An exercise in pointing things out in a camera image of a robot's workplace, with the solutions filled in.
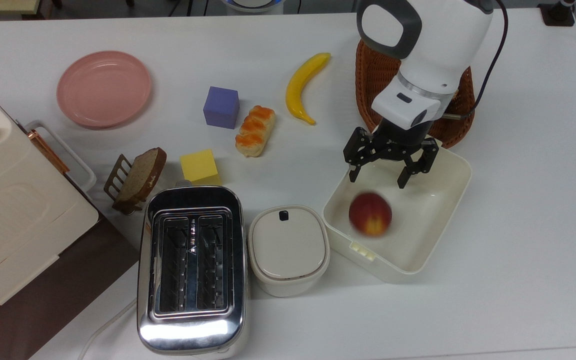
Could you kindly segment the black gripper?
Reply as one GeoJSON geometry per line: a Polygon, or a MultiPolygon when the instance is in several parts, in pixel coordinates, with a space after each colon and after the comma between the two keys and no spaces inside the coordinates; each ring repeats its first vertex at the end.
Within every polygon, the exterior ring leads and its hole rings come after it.
{"type": "Polygon", "coordinates": [[[434,137],[426,137],[431,127],[432,122],[425,121],[402,129],[386,118],[382,118],[375,128],[375,135],[363,127],[356,127],[343,148],[343,158],[349,164],[349,181],[354,183],[361,167],[382,155],[401,158],[405,163],[397,179],[400,189],[406,187],[413,175],[429,173],[440,148],[434,137]]]}

